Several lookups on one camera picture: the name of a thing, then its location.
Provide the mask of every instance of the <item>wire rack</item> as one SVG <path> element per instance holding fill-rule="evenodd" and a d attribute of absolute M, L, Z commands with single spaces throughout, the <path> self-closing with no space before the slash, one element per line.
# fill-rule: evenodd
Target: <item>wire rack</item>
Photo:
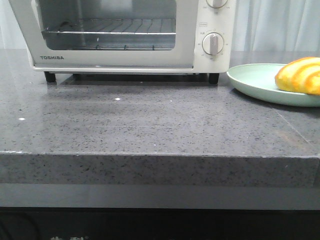
<path fill-rule="evenodd" d="M 113 35 L 176 35 L 175 19 L 100 19 L 83 18 L 78 23 L 64 21 L 47 27 L 47 34 L 113 34 Z"/>

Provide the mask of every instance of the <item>oven window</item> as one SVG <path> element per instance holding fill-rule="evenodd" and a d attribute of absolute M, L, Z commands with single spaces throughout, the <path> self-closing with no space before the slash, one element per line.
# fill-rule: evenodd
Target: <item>oven window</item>
<path fill-rule="evenodd" d="M 175 0 L 36 0 L 52 50 L 171 50 Z"/>

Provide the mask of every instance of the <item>oven door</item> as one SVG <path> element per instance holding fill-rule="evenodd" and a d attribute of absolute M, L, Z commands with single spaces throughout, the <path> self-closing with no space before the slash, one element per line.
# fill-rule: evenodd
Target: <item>oven door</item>
<path fill-rule="evenodd" d="M 10 0 L 35 67 L 192 68 L 198 0 Z"/>

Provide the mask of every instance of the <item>yellow bread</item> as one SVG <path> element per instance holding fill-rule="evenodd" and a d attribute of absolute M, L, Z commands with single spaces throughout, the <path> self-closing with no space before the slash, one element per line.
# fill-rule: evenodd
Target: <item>yellow bread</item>
<path fill-rule="evenodd" d="M 280 90 L 320 95 L 320 57 L 304 57 L 292 61 L 275 76 Z"/>

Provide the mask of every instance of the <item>control knob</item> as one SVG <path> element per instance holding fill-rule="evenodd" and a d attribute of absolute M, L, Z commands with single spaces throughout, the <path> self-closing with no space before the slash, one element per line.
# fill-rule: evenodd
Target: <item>control knob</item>
<path fill-rule="evenodd" d="M 223 7 L 228 0 L 206 0 L 208 5 L 212 8 L 218 9 Z"/>
<path fill-rule="evenodd" d="M 210 55 L 217 55 L 224 48 L 225 41 L 223 37 L 216 32 L 209 33 L 202 41 L 203 50 Z"/>

